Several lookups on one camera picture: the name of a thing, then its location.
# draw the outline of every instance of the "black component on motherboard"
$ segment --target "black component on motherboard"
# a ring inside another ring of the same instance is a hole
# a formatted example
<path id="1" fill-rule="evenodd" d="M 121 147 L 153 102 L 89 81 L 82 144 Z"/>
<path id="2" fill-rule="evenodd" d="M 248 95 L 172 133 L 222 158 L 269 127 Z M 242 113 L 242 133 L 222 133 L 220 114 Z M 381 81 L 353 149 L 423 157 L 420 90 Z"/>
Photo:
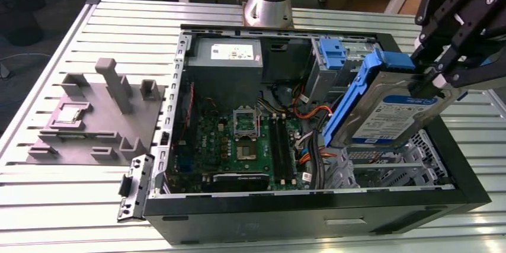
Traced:
<path id="1" fill-rule="evenodd" d="M 225 173 L 212 176 L 202 186 L 205 192 L 245 192 L 264 191 L 268 187 L 267 174 Z"/>
<path id="2" fill-rule="evenodd" d="M 268 119 L 268 132 L 271 139 L 271 153 L 273 164 L 273 180 L 281 184 L 293 178 L 293 164 L 289 158 L 288 132 L 285 120 L 280 117 Z"/>

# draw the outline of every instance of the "hard drive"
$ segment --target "hard drive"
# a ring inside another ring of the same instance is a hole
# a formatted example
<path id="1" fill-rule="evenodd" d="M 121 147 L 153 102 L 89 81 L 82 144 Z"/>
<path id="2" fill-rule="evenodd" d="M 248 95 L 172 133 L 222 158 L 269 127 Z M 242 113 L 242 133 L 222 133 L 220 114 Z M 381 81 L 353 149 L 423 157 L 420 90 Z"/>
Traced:
<path id="1" fill-rule="evenodd" d="M 409 97 L 421 80 L 407 55 L 375 50 L 365 56 L 355 80 L 323 130 L 329 147 L 397 148 L 461 95 L 445 86 L 429 99 Z"/>

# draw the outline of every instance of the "motherboard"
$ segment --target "motherboard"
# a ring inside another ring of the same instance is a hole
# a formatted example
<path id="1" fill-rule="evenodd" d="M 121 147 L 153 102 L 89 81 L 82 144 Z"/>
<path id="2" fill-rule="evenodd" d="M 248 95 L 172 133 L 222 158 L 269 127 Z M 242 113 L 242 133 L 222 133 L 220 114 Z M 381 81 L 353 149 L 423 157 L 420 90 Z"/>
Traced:
<path id="1" fill-rule="evenodd" d="M 176 157 L 178 173 L 169 178 L 170 193 L 308 187 L 289 148 L 299 138 L 299 120 L 256 114 L 256 110 L 198 117 L 194 152 Z"/>

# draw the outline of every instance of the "orange wire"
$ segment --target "orange wire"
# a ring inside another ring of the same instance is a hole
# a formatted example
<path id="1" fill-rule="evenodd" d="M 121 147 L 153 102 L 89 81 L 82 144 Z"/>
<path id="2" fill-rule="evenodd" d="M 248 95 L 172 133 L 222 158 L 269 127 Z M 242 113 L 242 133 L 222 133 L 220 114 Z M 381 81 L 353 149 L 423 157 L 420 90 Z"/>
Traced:
<path id="1" fill-rule="evenodd" d="M 307 114 L 300 114 L 299 110 L 296 108 L 296 102 L 299 100 L 299 97 L 300 97 L 300 95 L 293 98 L 293 103 L 292 103 L 293 113 L 295 113 L 295 115 L 297 116 L 299 119 L 308 119 L 308 118 L 311 118 L 317 113 L 319 110 L 325 110 L 328 112 L 328 115 L 329 116 L 332 115 L 332 110 L 331 110 L 331 108 L 328 108 L 328 106 L 317 106 Z"/>
<path id="2" fill-rule="evenodd" d="M 337 157 L 336 154 L 325 153 L 325 152 L 321 153 L 321 156 L 323 156 L 323 157 Z M 300 160 L 299 160 L 299 164 L 304 164 L 304 163 L 305 163 L 307 161 L 309 161 L 309 160 L 311 160 L 311 157 L 309 157 L 309 154 L 307 153 L 307 154 L 304 154 L 304 155 L 301 156 L 301 158 L 300 158 Z"/>

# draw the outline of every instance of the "metal bracket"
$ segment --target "metal bracket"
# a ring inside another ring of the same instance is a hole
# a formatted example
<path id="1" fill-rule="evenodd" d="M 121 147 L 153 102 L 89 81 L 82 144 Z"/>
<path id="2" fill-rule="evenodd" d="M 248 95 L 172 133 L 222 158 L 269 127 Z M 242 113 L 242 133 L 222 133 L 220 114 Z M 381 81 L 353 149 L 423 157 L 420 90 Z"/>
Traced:
<path id="1" fill-rule="evenodd" d="M 117 222 L 141 221 L 144 204 L 148 196 L 148 186 L 153 156 L 140 155 L 132 159 L 128 174 L 122 176 L 118 195 L 121 203 L 118 205 Z"/>
<path id="2" fill-rule="evenodd" d="M 238 130 L 238 116 L 251 117 L 252 129 Z M 251 140 L 255 140 L 259 136 L 259 129 L 256 125 L 256 111 L 248 106 L 240 106 L 238 109 L 233 110 L 233 137 L 237 140 L 244 136 L 249 137 Z"/>

